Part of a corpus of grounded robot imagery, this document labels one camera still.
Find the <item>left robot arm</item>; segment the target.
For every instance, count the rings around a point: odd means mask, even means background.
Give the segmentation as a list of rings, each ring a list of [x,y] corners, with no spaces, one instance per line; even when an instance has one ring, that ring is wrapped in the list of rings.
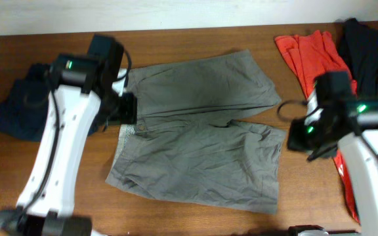
[[[111,118],[137,121],[137,98],[118,93],[126,83],[119,73],[130,54],[115,38],[96,34],[85,55],[60,54],[45,73],[49,106],[43,137],[30,177],[15,208],[0,210],[0,231],[7,235],[95,236],[89,216],[74,215],[75,183],[92,125]]]

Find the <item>black printed t-shirt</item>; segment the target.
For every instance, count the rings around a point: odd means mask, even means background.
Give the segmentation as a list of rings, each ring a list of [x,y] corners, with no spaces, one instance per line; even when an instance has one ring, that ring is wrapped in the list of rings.
[[[378,99],[378,30],[348,19],[338,53],[356,81],[358,97]]]

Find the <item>red orange garment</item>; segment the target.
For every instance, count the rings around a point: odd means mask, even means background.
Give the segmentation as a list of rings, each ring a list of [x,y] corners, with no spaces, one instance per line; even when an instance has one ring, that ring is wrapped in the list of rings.
[[[303,94],[309,97],[315,77],[328,71],[347,71],[352,90],[356,93],[356,81],[350,69],[339,56],[338,44],[328,31],[315,31],[308,36],[278,36],[276,46],[291,71],[297,76]]]

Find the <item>folded navy blue garment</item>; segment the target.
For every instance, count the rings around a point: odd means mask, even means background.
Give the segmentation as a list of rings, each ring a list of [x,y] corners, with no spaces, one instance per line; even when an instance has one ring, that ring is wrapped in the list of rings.
[[[0,103],[0,132],[20,140],[40,142],[45,130],[50,88],[45,72],[49,64],[33,64],[17,79]]]

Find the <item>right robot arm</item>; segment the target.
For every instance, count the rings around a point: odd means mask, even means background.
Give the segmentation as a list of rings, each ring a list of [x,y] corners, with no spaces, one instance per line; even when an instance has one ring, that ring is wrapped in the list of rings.
[[[348,73],[314,80],[304,117],[292,119],[287,147],[308,161],[340,152],[348,170],[361,235],[378,235],[378,100],[357,98]]]

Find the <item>grey shorts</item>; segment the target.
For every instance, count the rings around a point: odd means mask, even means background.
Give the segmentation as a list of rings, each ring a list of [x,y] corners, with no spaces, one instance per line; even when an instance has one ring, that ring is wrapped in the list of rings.
[[[280,103],[248,50],[131,70],[137,121],[123,125],[106,183],[162,201],[273,214],[285,132],[248,117]]]

